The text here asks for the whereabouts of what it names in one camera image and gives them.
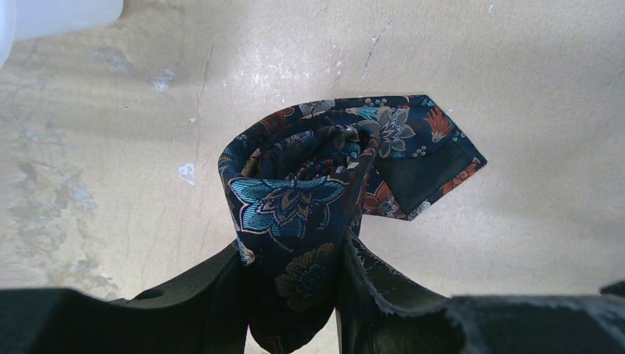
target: white stain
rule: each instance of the white stain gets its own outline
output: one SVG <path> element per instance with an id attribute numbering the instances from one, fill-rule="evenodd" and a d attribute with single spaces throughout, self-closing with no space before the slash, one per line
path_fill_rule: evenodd
<path id="1" fill-rule="evenodd" d="M 178 177 L 192 186 L 195 186 L 195 165 L 191 163 L 178 167 Z"/>
<path id="2" fill-rule="evenodd" d="M 118 74 L 135 75 L 139 70 L 126 58 L 126 55 L 117 48 L 104 47 L 89 51 L 92 57 L 101 58 L 108 64 L 108 68 Z"/>
<path id="3" fill-rule="evenodd" d="M 178 61 L 174 61 L 167 68 L 159 70 L 156 75 L 149 77 L 156 91 L 165 92 L 170 87 L 171 82 L 178 75 Z"/>
<path id="4" fill-rule="evenodd" d="M 46 85 L 48 84 L 48 78 L 47 77 L 39 77 L 37 79 L 37 84 L 39 84 L 39 90 L 43 91 L 46 89 Z"/>
<path id="5" fill-rule="evenodd" d="M 57 201 L 63 201 L 63 198 L 70 198 L 83 207 L 85 212 L 89 212 L 97 208 L 93 202 L 91 193 L 86 189 L 78 175 L 68 178 L 61 184 L 57 191 Z"/>
<path id="6" fill-rule="evenodd" d="M 37 139 L 37 137 L 39 136 L 39 134 L 37 134 L 36 131 L 29 131 L 24 126 L 20 126 L 19 130 L 26 137 L 26 139 L 28 139 L 28 140 Z"/>

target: orange flower print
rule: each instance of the orange flower print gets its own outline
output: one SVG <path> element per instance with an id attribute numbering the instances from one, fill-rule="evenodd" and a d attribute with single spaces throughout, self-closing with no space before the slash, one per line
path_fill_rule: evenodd
<path id="1" fill-rule="evenodd" d="M 265 118 L 263 118 L 260 122 L 267 128 L 269 133 L 275 133 L 280 128 L 284 127 L 286 124 L 286 118 L 293 114 L 295 109 L 292 107 L 287 107 L 281 111 L 277 111 L 276 113 L 272 113 Z"/>
<path id="2" fill-rule="evenodd" d="M 387 218 L 403 218 L 406 215 L 395 201 L 395 196 L 386 183 L 382 183 L 375 194 L 365 193 L 365 214 L 386 216 Z"/>
<path id="3" fill-rule="evenodd" d="M 432 142 L 441 141 L 441 139 L 448 135 L 453 129 L 452 125 L 438 107 L 434 107 L 425 120 L 430 123 L 430 127 L 432 127 Z"/>
<path id="4" fill-rule="evenodd" d="M 456 175 L 456 177 L 454 177 L 452 180 L 443 184 L 443 186 L 441 187 L 441 190 L 443 190 L 443 195 L 448 194 L 452 189 L 456 188 L 460 183 L 464 182 L 467 178 L 475 175 L 475 173 L 478 171 L 479 163 L 480 163 L 480 160 L 474 158 L 473 162 L 469 165 L 469 167 L 467 167 L 466 169 L 464 169 L 464 171 Z"/>

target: navy blue necktie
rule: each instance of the navy blue necktie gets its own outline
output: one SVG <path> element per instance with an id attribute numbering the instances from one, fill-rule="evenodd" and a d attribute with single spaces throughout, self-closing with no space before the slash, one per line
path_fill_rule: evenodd
<path id="1" fill-rule="evenodd" d="M 306 344 L 332 312 L 343 236 L 363 214 L 412 220 L 485 164 L 423 95 L 303 103 L 237 136 L 219 172 L 254 338 L 272 353 Z"/>

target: black fabric lining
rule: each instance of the black fabric lining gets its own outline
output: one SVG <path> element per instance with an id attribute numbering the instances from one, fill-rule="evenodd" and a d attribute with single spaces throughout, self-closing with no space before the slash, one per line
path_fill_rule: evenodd
<path id="1" fill-rule="evenodd" d="M 374 166 L 397 203 L 408 214 L 471 162 L 458 144 L 449 142 L 431 155 L 413 159 L 377 159 Z"/>

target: floral pattern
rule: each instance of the floral pattern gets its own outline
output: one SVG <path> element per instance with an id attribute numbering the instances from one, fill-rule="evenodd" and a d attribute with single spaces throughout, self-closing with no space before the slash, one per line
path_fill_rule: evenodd
<path id="1" fill-rule="evenodd" d="M 477 171 L 480 165 L 480 160 L 473 159 L 473 162 L 467 167 L 464 171 L 460 172 L 456 177 L 454 177 L 451 181 L 443 184 L 441 190 L 443 191 L 443 195 L 451 192 L 452 189 L 456 188 L 460 185 L 460 183 L 467 180 L 467 178 L 473 176 Z"/>
<path id="2" fill-rule="evenodd" d="M 334 106 L 334 100 L 322 100 L 317 102 L 302 103 L 299 105 L 299 110 L 303 115 L 307 116 L 309 114 L 327 111 Z"/>
<path id="3" fill-rule="evenodd" d="M 405 216 L 386 183 L 382 183 L 375 193 L 365 193 L 364 200 L 365 214 L 386 216 L 387 218 L 403 218 Z"/>
<path id="4" fill-rule="evenodd" d="M 326 299 L 330 290 L 327 273 L 334 250 L 334 245 L 326 243 L 306 252 L 291 261 L 286 273 L 276 278 L 278 294 L 288 298 L 289 308 L 303 311 Z"/>
<path id="5" fill-rule="evenodd" d="M 430 111 L 425 121 L 430 123 L 430 127 L 432 128 L 432 142 L 440 142 L 441 139 L 446 137 L 453 130 L 453 126 L 438 107 L 434 107 L 434 109 Z"/>
<path id="6" fill-rule="evenodd" d="M 322 208 L 323 220 L 318 227 L 328 224 L 329 204 L 341 196 L 345 185 L 330 178 L 312 181 L 241 178 L 230 181 L 230 188 L 243 202 L 242 231 L 302 237 L 313 209 Z"/>
<path id="7" fill-rule="evenodd" d="M 369 127 L 371 131 L 379 131 L 380 157 L 386 158 L 391 152 L 406 151 L 405 140 L 415 136 L 408 121 L 409 109 L 391 109 L 388 107 L 373 108 L 377 110 L 376 120 L 363 120 L 357 123 L 360 127 Z M 369 114 L 372 109 L 359 108 L 358 114 Z"/>
<path id="8" fill-rule="evenodd" d="M 462 153 L 428 158 L 451 145 Z M 259 343 L 290 353 L 323 327 L 343 236 L 358 234 L 363 213 L 412 220 L 485 164 L 425 95 L 302 103 L 234 138 L 217 170 L 255 291 L 248 315 Z M 441 186 L 398 176 L 422 176 L 413 166 L 455 177 Z"/>

